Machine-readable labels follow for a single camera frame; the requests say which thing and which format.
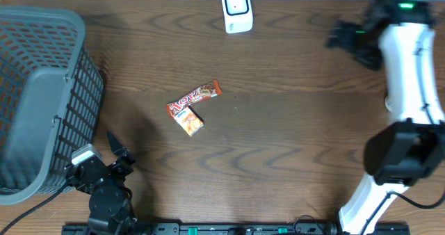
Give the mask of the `orange snack packet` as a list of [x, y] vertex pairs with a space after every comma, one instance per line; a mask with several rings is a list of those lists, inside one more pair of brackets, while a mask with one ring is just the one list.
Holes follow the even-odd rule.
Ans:
[[174, 119], [189, 136], [193, 136], [204, 126], [203, 121], [201, 121], [189, 106], [176, 114]]

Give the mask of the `red Top chocolate bar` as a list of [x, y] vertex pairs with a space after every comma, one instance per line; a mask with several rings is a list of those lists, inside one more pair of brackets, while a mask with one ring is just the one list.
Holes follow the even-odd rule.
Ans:
[[200, 86], [199, 88], [194, 89], [187, 95], [184, 95], [181, 99], [167, 104], [166, 108], [169, 115], [173, 118], [191, 104], [216, 97], [218, 95], [221, 95], [222, 93], [223, 92], [220, 88], [220, 84], [215, 79], [209, 83], [204, 84], [203, 86]]

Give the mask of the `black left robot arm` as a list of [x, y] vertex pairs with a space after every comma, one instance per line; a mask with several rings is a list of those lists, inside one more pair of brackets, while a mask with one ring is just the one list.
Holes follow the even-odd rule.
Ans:
[[126, 176], [134, 171], [135, 159], [110, 131], [107, 138], [116, 161], [106, 165], [95, 147], [87, 144], [72, 153], [66, 182], [89, 194], [88, 228], [92, 233], [151, 234], [150, 225], [136, 217], [133, 193], [124, 185]]

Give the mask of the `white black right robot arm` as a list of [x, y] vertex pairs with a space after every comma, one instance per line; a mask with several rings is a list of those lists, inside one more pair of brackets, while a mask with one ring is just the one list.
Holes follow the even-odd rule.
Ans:
[[434, 23], [425, 1], [375, 0], [362, 24], [340, 21], [327, 39], [367, 68], [385, 69], [392, 105], [389, 126], [366, 143], [359, 186], [339, 210], [342, 234], [372, 234], [390, 204], [444, 159]]

